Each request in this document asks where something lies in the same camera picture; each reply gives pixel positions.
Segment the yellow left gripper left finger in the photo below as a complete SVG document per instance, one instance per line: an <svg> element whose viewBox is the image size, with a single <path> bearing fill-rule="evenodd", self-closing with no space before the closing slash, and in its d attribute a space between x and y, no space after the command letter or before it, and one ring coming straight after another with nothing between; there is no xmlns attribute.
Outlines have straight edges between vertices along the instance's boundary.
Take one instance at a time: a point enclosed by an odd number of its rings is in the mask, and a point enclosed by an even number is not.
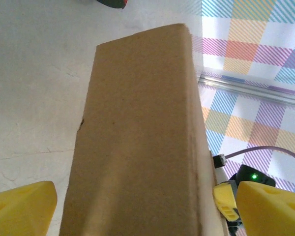
<svg viewBox="0 0 295 236"><path fill-rule="evenodd" d="M0 236L45 236L57 201L52 181L0 192Z"/></svg>

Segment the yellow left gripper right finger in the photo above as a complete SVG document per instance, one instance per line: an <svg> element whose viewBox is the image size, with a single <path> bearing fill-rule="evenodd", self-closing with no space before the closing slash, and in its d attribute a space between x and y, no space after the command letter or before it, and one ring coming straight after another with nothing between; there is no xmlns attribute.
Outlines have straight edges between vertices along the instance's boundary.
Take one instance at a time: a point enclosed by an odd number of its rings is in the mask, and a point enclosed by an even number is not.
<svg viewBox="0 0 295 236"><path fill-rule="evenodd" d="M236 205L248 236L295 236L295 193L243 181Z"/></svg>

